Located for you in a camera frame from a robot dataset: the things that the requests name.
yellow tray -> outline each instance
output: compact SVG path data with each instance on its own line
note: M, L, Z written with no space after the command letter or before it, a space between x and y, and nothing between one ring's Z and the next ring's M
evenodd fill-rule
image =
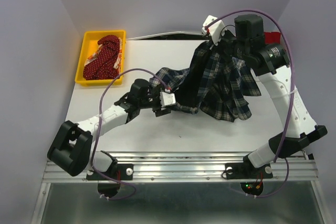
M112 30L112 31L87 31L84 34L82 49L80 51L77 72L75 82L82 86L96 86L96 85L108 85L112 80L86 80L83 77L84 63L87 58L98 49L98 40L107 35L116 35L122 39L122 52L121 52L121 72L124 70L124 58L125 58L125 43L126 43L126 31L124 30ZM122 83L121 76L114 82L115 85Z

red polka dot cloth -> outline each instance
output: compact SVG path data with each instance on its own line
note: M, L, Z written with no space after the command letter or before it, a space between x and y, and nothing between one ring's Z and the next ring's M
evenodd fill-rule
M87 80L114 79L119 74L115 68L120 52L120 41L115 35L108 35L98 40L101 49L97 58L84 66L83 77Z

white table surface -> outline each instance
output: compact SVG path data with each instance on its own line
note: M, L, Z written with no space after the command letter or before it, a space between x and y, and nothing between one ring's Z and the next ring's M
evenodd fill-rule
M195 48L201 41L129 40L125 49L124 69L145 68L157 72L161 67L187 68ZM136 78L148 79L145 72L134 71L124 76L123 84L110 88L103 109L119 100ZM197 115L172 111L156 118L151 109L142 110L130 123L106 133L98 149L139 152L250 152L282 131L277 111L259 82L261 97L246 97L252 117L234 123L218 121L200 111ZM82 121L98 114L98 104L105 87L82 87L76 84L67 120Z

glass panel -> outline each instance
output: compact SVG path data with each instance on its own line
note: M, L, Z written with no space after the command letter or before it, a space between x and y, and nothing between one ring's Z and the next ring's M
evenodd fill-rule
M280 184L265 183L264 194ZM106 201L94 183L53 184L42 223L323 223L310 182L288 182L266 199L238 194L229 183L144 184L137 189L130 199Z

metal extrusion rail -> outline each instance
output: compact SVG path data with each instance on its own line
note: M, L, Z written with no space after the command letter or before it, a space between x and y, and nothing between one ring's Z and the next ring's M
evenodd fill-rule
M111 152L118 163L134 165L131 183L210 183L210 182L245 182L246 180L225 180L221 178L225 163L241 162L248 153L234 152ZM313 181L318 179L318 170L314 160L306 160L302 155L288 158L291 181ZM286 175L286 163L279 159L271 164L273 179L283 181ZM48 162L43 183L97 183L87 181L86 171L71 177L53 162Z

